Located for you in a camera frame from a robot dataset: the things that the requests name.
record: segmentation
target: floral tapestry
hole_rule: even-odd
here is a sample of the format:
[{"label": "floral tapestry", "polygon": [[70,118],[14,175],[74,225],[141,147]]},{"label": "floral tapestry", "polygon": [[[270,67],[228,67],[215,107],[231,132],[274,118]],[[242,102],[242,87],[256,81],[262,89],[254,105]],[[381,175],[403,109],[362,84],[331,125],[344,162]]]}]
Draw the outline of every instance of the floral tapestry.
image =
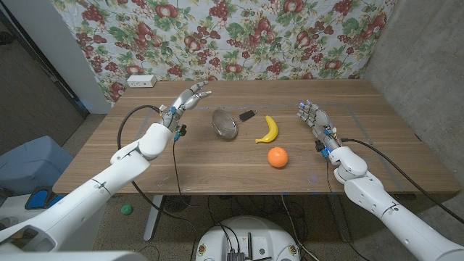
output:
[{"label": "floral tapestry", "polygon": [[51,0],[108,102],[158,80],[359,78],[396,0]]}]

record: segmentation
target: yellow banana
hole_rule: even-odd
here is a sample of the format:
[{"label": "yellow banana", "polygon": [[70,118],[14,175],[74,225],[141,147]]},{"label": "yellow banana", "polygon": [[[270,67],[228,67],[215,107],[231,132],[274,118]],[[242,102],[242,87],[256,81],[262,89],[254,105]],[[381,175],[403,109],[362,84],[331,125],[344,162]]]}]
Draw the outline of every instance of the yellow banana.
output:
[{"label": "yellow banana", "polygon": [[271,118],[270,116],[266,116],[266,122],[268,122],[269,132],[268,134],[266,134],[266,136],[262,137],[261,139],[257,139],[256,143],[271,142],[277,137],[278,128],[277,128],[277,124],[274,121],[274,119]]}]

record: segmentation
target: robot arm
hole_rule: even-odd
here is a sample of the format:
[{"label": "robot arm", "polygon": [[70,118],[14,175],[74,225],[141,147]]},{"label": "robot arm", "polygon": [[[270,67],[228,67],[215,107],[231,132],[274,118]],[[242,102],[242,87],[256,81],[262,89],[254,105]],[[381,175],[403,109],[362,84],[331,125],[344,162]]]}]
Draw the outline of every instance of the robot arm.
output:
[{"label": "robot arm", "polygon": [[55,205],[25,222],[0,231],[0,254],[54,252],[112,195],[139,177],[165,149],[173,133],[181,130],[183,111],[195,108],[211,91],[197,93],[207,82],[185,90],[163,119],[153,123],[142,138],[118,150],[111,166],[69,193]]},{"label": "robot arm", "polygon": [[418,260],[464,260],[464,246],[443,237],[384,190],[366,162],[336,137],[335,127],[318,105],[307,101],[299,109],[297,116],[318,139],[316,148],[338,165],[333,174],[351,201],[380,219]]}]

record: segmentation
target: gray wall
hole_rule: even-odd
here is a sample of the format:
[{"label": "gray wall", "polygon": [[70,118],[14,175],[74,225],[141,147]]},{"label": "gray wall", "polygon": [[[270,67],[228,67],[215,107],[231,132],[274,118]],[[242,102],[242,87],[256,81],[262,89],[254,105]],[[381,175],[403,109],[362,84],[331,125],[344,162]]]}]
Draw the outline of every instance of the gray wall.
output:
[{"label": "gray wall", "polygon": [[464,186],[464,1],[399,0],[368,79]]},{"label": "gray wall", "polygon": [[108,113],[111,106],[104,98],[94,73],[66,23],[50,1],[3,0],[3,2],[87,110],[90,113]]}]

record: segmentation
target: green ball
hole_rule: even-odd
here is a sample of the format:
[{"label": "green ball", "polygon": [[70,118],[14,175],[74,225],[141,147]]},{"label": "green ball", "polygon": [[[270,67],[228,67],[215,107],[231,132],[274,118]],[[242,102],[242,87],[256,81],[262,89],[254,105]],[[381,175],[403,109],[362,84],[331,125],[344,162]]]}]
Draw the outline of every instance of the green ball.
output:
[{"label": "green ball", "polygon": [[121,207],[121,213],[123,213],[124,215],[130,215],[132,213],[132,206],[130,206],[129,204],[124,205],[123,207]]}]

